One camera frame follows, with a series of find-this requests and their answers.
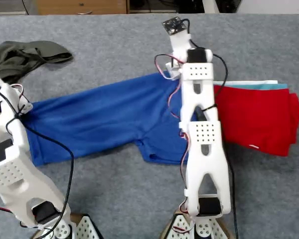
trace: light blue fabric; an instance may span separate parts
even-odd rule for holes
[[[250,90],[279,90],[288,88],[287,84],[230,85],[226,87]]]

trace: black wire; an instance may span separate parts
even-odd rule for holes
[[[165,6],[178,6],[178,4],[171,1],[165,1],[165,0],[159,0],[159,1]]]
[[[223,141],[223,148],[225,152],[225,156],[228,162],[229,169],[231,171],[231,178],[232,178],[232,201],[233,201],[233,215],[234,215],[234,227],[235,227],[235,235],[236,239],[239,239],[239,234],[238,234],[238,223],[237,223],[237,213],[236,213],[236,184],[235,184],[235,172],[234,172],[234,167],[231,163],[231,160],[228,157],[226,146],[225,146],[225,141]]]
[[[29,15],[29,12],[28,12],[28,10],[26,9],[26,6],[25,6],[25,4],[24,4],[24,0],[21,0],[21,1],[22,1],[22,4],[23,4],[23,7],[24,7],[24,10],[25,10],[26,14]]]
[[[23,225],[21,221],[19,222],[19,225],[20,225],[20,227],[22,227],[22,228],[28,228],[27,226]]]
[[[10,121],[6,124],[5,127],[6,127],[6,129],[7,129],[8,125],[9,125],[11,122],[13,122],[13,120],[18,119],[18,120],[21,121],[21,118],[20,118],[20,111],[17,112],[17,111],[15,110],[15,108],[13,107],[12,103],[7,99],[7,97],[4,96],[1,92],[0,92],[0,96],[1,96],[1,97],[8,103],[8,105],[10,106],[10,108],[11,108],[11,109],[14,111],[14,113],[15,113],[14,118],[13,118],[12,120],[10,120]],[[50,138],[50,137],[48,137],[48,136],[46,136],[46,135],[43,135],[43,134],[41,134],[41,133],[35,131],[34,129],[30,128],[29,126],[27,126],[27,125],[26,125],[25,123],[23,123],[22,121],[21,121],[21,123],[23,124],[23,126],[24,126],[28,131],[30,131],[30,132],[32,132],[32,133],[34,133],[34,134],[40,136],[41,138],[44,138],[44,139],[46,139],[46,140],[48,140],[48,141],[51,141],[51,142],[53,142],[53,143],[59,145],[60,147],[62,147],[62,148],[65,149],[66,151],[68,151],[69,154],[71,155],[70,176],[69,176],[69,181],[68,181],[68,186],[67,186],[67,191],[66,191],[66,195],[65,195],[65,200],[64,200],[63,208],[62,208],[61,214],[60,214],[60,216],[59,216],[59,219],[56,221],[56,223],[54,224],[54,226],[53,226],[53,227],[52,227],[46,234],[41,235],[41,236],[39,236],[38,238],[35,238],[35,239],[43,239],[43,238],[45,238],[47,235],[49,235],[54,229],[56,229],[56,227],[58,226],[58,224],[60,223],[60,221],[62,220],[62,217],[63,217],[63,215],[64,215],[64,212],[65,212],[65,209],[66,209],[68,200],[69,200],[70,190],[71,190],[71,184],[72,184],[72,177],[73,177],[73,170],[74,170],[74,154],[73,154],[73,152],[72,152],[67,146],[65,146],[64,144],[60,143],[59,141],[56,141],[56,140],[54,140],[54,139],[52,139],[52,138]]]
[[[219,93],[221,92],[221,90],[224,88],[225,84],[226,84],[226,81],[227,81],[227,78],[228,78],[228,67],[227,67],[226,62],[224,61],[224,59],[221,56],[219,56],[217,54],[213,54],[213,55],[215,57],[219,58],[221,60],[221,62],[223,63],[224,67],[225,67],[225,78],[224,78],[224,81],[223,81],[222,85],[220,86],[217,93],[215,94],[215,97],[217,97],[219,95]]]
[[[150,0],[146,0],[148,7],[149,7],[149,12],[151,13],[151,7],[150,7]]]

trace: white 3d-printed bracket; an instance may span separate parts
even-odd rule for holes
[[[8,84],[0,82],[0,92],[11,102],[17,111],[19,97]],[[11,142],[2,149],[5,158],[0,159],[0,197],[5,207],[27,227],[37,226],[39,229],[50,226],[38,224],[31,210],[31,200],[41,199],[51,202],[58,211],[63,208],[64,197],[50,178],[41,173],[31,162],[29,143],[24,126],[19,119],[8,125],[14,118],[14,111],[0,96],[0,143]],[[70,208],[67,205],[63,219],[70,223]]]
[[[221,213],[231,210],[228,165],[222,146],[221,126],[217,108],[204,112],[208,121],[191,121],[195,107],[206,109],[215,104],[212,63],[185,63],[181,69],[182,108],[179,127],[190,137],[186,168],[186,206],[191,217],[199,214],[199,187],[206,174],[209,174],[217,189]],[[200,93],[194,91],[194,84],[200,85]],[[202,145],[208,146],[208,153],[202,152]]]

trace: blue cloth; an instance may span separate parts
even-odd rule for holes
[[[134,142],[145,161],[179,164],[186,142],[178,136],[178,119],[170,110],[179,115],[180,91],[167,108],[167,98],[177,84],[159,73],[142,76],[36,102],[22,121],[69,147],[75,157]],[[70,159],[60,146],[30,131],[27,135],[35,165]]]

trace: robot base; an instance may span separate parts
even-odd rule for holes
[[[100,231],[91,221],[87,214],[71,213],[71,234],[66,239],[104,239]],[[31,239],[36,239],[40,235],[47,233],[48,230],[37,231]],[[54,230],[54,234],[46,236],[45,239],[58,239],[61,236],[62,226],[59,224]]]
[[[180,211],[176,211],[161,233],[159,239],[235,239],[233,234],[225,227],[222,219],[197,218],[195,230],[192,236],[190,233],[180,234],[172,227],[189,228],[189,217]]]

